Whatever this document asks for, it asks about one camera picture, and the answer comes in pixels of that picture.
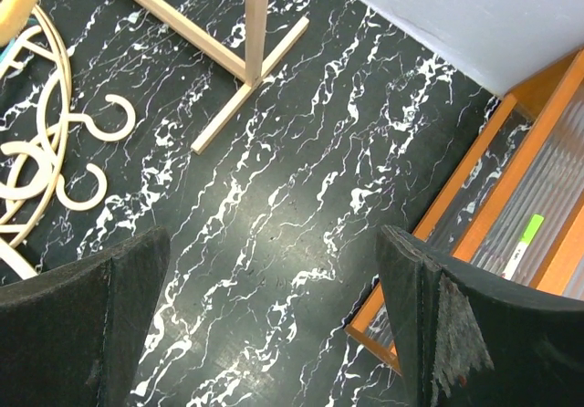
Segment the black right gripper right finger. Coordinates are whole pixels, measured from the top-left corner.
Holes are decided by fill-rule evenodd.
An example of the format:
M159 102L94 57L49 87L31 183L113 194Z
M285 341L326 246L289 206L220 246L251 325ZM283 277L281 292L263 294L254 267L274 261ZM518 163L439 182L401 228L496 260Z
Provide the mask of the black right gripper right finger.
M412 406L580 406L583 304L437 251L400 227L376 239Z

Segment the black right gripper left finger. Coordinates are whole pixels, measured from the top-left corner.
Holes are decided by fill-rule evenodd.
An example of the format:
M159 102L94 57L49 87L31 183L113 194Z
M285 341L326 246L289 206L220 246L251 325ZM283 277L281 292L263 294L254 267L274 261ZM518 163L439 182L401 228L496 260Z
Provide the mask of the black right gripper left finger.
M1 288L4 406L122 406L171 254L162 227Z

